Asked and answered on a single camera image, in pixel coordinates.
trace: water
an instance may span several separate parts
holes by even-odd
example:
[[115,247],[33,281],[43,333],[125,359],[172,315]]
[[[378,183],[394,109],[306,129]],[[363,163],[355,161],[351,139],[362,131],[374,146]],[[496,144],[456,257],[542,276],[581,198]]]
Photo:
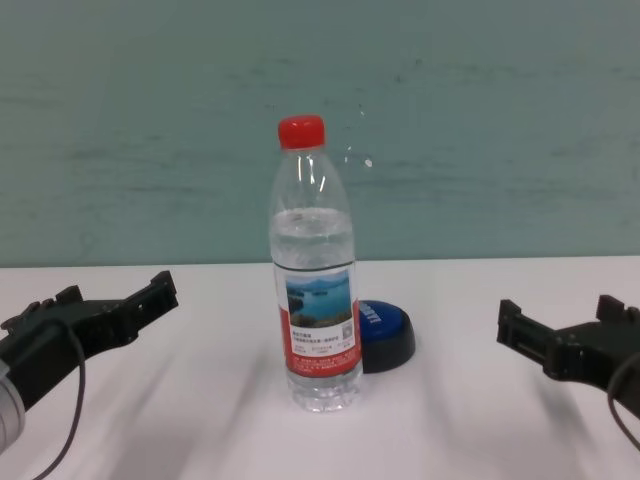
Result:
[[[324,269],[354,261],[351,218],[335,209],[280,212],[272,218],[270,239],[273,261],[285,268]],[[328,292],[334,296],[342,294]],[[359,392],[361,376],[362,362],[342,375],[327,378],[302,377],[287,371],[294,401],[314,412],[339,410],[351,404]]]

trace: teal wall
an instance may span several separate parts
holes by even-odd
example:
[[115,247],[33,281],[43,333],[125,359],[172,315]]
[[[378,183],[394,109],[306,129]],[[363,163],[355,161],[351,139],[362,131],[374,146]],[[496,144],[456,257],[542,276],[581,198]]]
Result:
[[361,258],[640,253],[638,18],[4,0],[0,265],[267,259],[276,124],[301,112],[325,116]]

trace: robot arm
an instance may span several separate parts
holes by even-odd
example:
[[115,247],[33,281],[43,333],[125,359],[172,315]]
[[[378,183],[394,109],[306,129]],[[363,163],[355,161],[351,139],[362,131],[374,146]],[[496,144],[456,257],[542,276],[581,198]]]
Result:
[[596,318],[599,322],[554,330],[524,316],[512,301],[503,300],[498,342],[542,365],[554,380],[606,391],[640,418],[640,365],[629,362],[640,352],[640,310],[625,309],[619,300],[602,295]]
[[25,412],[78,367],[69,332],[90,358],[128,345],[177,306],[171,274],[165,271],[123,300],[83,300],[73,286],[2,323],[8,336],[0,340],[0,454],[22,433]]

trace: white table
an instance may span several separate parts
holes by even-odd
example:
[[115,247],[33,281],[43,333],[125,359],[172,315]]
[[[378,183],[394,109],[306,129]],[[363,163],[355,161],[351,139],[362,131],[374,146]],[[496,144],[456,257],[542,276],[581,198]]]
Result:
[[[161,268],[2,270],[0,318],[73,283],[85,298],[124,297]],[[361,298],[403,307],[418,349],[401,368],[365,376],[359,404],[326,415],[288,399],[269,265],[170,269],[181,306],[89,361],[78,436],[51,480],[640,473],[602,392],[554,383],[495,341],[502,298],[554,327],[593,319],[600,293],[640,305],[640,258],[363,262]],[[29,479],[57,454],[76,388],[77,372],[27,413],[0,478]]]

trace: bottle body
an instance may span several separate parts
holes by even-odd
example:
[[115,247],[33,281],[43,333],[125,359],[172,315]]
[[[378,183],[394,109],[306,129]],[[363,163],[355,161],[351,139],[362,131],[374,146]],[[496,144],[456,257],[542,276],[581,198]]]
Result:
[[270,245],[293,399],[310,411],[344,408],[362,375],[354,237],[344,188],[322,148],[284,151]]

